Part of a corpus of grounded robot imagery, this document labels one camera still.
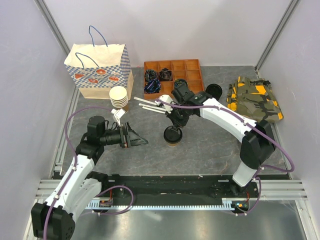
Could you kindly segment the single paper coffee cup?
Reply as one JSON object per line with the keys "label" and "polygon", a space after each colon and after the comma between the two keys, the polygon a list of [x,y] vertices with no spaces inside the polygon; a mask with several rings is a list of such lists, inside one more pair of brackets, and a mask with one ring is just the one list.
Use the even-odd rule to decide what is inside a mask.
{"label": "single paper coffee cup", "polygon": [[167,142],[167,145],[170,147],[176,147],[180,142]]}

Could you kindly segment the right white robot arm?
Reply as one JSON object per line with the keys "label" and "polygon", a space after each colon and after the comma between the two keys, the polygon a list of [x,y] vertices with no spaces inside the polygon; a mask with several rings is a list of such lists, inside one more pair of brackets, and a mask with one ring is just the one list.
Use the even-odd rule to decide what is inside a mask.
{"label": "right white robot arm", "polygon": [[181,141],[182,128],[192,115],[217,124],[240,142],[241,162],[229,184],[229,191],[235,197],[247,191],[247,184],[276,150],[274,134],[266,120],[255,121],[241,116],[205,91],[193,93],[184,82],[173,89],[172,95],[163,94],[159,100],[164,105],[166,117],[172,122],[163,133],[168,144],[176,145]]}

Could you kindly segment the black coffee cup lid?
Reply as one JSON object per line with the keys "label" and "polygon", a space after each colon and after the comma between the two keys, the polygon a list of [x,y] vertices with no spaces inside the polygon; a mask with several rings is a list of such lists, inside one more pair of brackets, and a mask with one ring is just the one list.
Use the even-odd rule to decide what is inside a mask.
{"label": "black coffee cup lid", "polygon": [[163,138],[169,143],[180,142],[183,138],[183,132],[180,128],[171,125],[164,130]]}

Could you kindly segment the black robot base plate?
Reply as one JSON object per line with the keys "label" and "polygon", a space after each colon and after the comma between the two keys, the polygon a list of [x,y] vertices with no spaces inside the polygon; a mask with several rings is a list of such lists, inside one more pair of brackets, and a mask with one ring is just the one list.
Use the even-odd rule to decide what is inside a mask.
{"label": "black robot base plate", "polygon": [[231,175],[107,175],[101,179],[102,191],[113,186],[129,187],[134,196],[138,195],[190,195],[222,198],[256,198],[258,184],[249,182],[245,187],[238,186]]}

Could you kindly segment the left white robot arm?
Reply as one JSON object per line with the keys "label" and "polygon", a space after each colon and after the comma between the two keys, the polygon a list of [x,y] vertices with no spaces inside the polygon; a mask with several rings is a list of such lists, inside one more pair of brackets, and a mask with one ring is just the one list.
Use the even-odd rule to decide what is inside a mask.
{"label": "left white robot arm", "polygon": [[105,146],[131,148],[148,144],[128,122],[107,128],[103,116],[93,116],[75,149],[73,160],[62,180],[43,203],[31,209],[33,235],[43,240],[69,240],[76,222],[91,200],[110,191],[107,175],[93,171]]}

